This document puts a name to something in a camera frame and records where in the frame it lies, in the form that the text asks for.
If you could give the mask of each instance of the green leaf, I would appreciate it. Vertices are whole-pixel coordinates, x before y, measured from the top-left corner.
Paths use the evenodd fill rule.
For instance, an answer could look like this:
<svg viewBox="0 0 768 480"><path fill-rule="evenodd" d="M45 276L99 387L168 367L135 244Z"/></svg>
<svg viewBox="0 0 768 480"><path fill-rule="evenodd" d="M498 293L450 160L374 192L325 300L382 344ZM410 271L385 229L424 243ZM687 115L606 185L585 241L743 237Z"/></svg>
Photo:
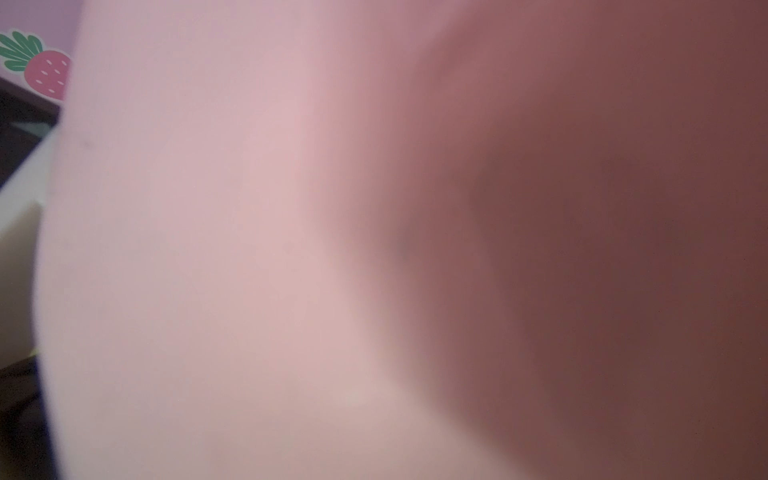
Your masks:
<svg viewBox="0 0 768 480"><path fill-rule="evenodd" d="M16 42L15 42L15 41L11 40L10 38L8 38L8 37L7 37L7 36L5 36L5 35L0 35L0 43L2 43L3 45L5 45L6 47L10 48L11 50L18 52L18 53L19 53L21 56L23 56L24 58L31 58L31 56L30 56L30 55L28 55L28 54L24 53L24 51L22 50L22 48L21 48L21 47L19 47L19 46L16 44Z"/></svg>
<svg viewBox="0 0 768 480"><path fill-rule="evenodd" d="M35 56L35 54L32 53L32 50L27 46L27 38L22 35L20 31L14 31L11 35L13 35L14 40L16 40L16 43L18 43L18 46L22 48L24 53L30 57Z"/></svg>
<svg viewBox="0 0 768 480"><path fill-rule="evenodd" d="M16 50L11 50L10 48L3 48L3 47L0 47L0 56L10 58L11 60L23 60L23 61L29 60L29 58L22 56L22 54L18 53Z"/></svg>
<svg viewBox="0 0 768 480"><path fill-rule="evenodd" d="M37 38L34 35L29 35L27 40L29 40L29 42L34 47L32 50L34 51L35 55L43 52L43 42L40 41L40 38Z"/></svg>
<svg viewBox="0 0 768 480"><path fill-rule="evenodd" d="M24 71L27 68L26 61L6 60L3 65L10 71Z"/></svg>

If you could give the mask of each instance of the skin crease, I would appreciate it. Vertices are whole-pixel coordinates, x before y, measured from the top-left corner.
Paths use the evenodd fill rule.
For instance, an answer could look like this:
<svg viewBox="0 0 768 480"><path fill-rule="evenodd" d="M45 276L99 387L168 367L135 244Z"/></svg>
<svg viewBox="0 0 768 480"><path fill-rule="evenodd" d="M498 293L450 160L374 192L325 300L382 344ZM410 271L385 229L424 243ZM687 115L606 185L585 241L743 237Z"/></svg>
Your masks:
<svg viewBox="0 0 768 480"><path fill-rule="evenodd" d="M66 478L765 477L768 7L316 3L86 5Z"/></svg>

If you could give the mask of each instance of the bare skin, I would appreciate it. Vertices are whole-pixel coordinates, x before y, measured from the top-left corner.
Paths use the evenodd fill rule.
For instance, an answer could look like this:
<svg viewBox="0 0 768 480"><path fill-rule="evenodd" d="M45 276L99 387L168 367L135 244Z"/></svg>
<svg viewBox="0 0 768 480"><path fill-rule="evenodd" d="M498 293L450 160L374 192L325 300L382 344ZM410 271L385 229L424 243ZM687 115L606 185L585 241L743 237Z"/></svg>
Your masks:
<svg viewBox="0 0 768 480"><path fill-rule="evenodd" d="M256 3L86 7L67 474L768 475L768 7Z"/></svg>

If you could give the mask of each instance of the strawberry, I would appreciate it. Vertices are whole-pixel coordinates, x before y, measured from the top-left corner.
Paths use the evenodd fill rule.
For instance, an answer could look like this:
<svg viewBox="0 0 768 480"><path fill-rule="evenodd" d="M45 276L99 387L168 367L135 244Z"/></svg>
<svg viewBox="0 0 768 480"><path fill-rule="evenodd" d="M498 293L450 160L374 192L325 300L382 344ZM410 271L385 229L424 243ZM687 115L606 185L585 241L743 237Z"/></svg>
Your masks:
<svg viewBox="0 0 768 480"><path fill-rule="evenodd" d="M6 57L3 65L10 71L24 72L24 79L29 87L46 97L64 99L67 86L67 74L71 60L56 50L45 50L39 38L34 35L24 36L19 31L0 35L0 56Z"/></svg>

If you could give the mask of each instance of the strawberry sticker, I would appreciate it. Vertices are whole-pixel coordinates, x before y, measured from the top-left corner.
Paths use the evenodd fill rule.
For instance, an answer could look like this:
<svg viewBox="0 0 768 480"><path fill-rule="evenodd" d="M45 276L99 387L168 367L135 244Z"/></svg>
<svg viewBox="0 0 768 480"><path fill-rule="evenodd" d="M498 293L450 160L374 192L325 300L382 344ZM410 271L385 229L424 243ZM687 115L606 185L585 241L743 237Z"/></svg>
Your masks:
<svg viewBox="0 0 768 480"><path fill-rule="evenodd" d="M45 50L40 38L34 35L14 31L11 37L0 34L0 56L7 58L3 62L5 68L23 72L27 85L39 94L63 100L69 57L60 51Z"/></svg>

